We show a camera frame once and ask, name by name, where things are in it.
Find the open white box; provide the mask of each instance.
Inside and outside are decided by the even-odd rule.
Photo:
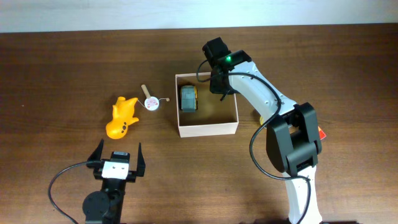
[[[206,79],[210,77],[210,73],[200,73],[199,76]],[[194,113],[183,113],[180,110],[179,96],[183,85],[195,85],[198,90],[198,109]],[[200,83],[196,74],[192,73],[175,75],[175,95],[181,138],[235,134],[239,124],[235,94],[220,101],[222,95],[210,92],[210,82]]]

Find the wooden table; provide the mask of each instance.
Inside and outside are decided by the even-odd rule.
[[[69,223],[51,206],[51,178],[85,161],[101,138],[104,158],[132,154],[139,142],[145,177],[128,184],[127,223],[252,223],[287,218],[285,185],[262,175],[248,144],[259,126],[238,96],[235,135],[181,139],[174,75],[192,73],[201,47],[221,36],[244,49],[282,93],[310,102],[328,137],[317,170],[324,220],[398,220],[398,24],[230,29],[118,30],[0,35],[0,216],[2,223]],[[170,97],[156,112],[136,106],[140,121],[111,140],[105,125],[117,96]],[[256,156],[275,169],[265,150]],[[84,223],[81,205],[99,190],[77,168],[53,188],[58,205]]]

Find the yellow rubber duck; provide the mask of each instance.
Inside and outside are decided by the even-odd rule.
[[[121,139],[127,133],[127,127],[138,121],[134,118],[134,106],[138,98],[126,100],[125,97],[119,96],[115,105],[113,105],[113,119],[109,122],[105,129],[106,134],[111,139]]]

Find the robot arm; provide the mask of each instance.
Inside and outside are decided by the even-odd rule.
[[[317,155],[322,146],[318,133],[318,122],[315,110],[309,103],[298,105],[276,89],[262,76],[256,64],[242,50],[231,53],[220,38],[209,41],[203,52],[212,67],[210,91],[226,95],[242,94],[268,120],[277,111],[275,94],[262,82],[245,75],[228,75],[248,73],[267,82],[282,101],[278,116],[267,125],[267,154],[274,167],[284,177],[298,175],[311,179],[311,199],[308,210],[301,224],[321,223],[315,192],[315,171]],[[289,126],[298,131],[290,135]],[[302,179],[287,180],[286,189],[289,197],[289,220],[297,223],[303,215],[307,202],[308,185]]]
[[[238,72],[256,75],[257,77],[263,79],[268,84],[270,84],[269,81],[262,76],[254,62],[240,63],[239,65],[235,66],[235,68],[231,71],[231,73]],[[250,104],[252,104],[253,107],[260,113],[264,120],[269,119],[276,112],[277,100],[274,94],[259,80],[239,75],[229,76],[228,78],[231,87],[234,90],[240,92],[240,94],[242,94],[250,102]],[[293,111],[295,109],[294,105],[296,105],[297,103],[294,100],[291,100],[283,95],[272,84],[270,84],[270,86],[277,92],[282,100],[282,106],[279,114],[284,115]],[[301,222],[303,224],[320,223],[322,221],[322,217],[318,210],[317,194],[315,193],[315,171],[316,166],[309,166],[301,171],[298,171],[297,173],[297,175],[302,175],[312,180],[310,197],[311,199],[308,205],[307,214]],[[283,172],[282,175],[284,177],[290,177],[290,175],[286,172]],[[307,202],[308,186],[307,183],[302,179],[288,180],[285,181],[285,184],[287,195],[289,198],[289,220],[291,223],[297,223],[303,215],[305,204]]]
[[[101,159],[104,140],[88,158],[101,163],[88,164],[93,175],[102,180],[101,190],[89,194],[83,202],[86,224],[120,224],[126,183],[135,183],[145,173],[145,160],[138,147],[137,170],[129,170],[130,153],[112,152],[111,159]]]

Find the white wall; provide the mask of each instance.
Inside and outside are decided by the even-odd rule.
[[[0,0],[0,32],[398,22],[398,0]]]

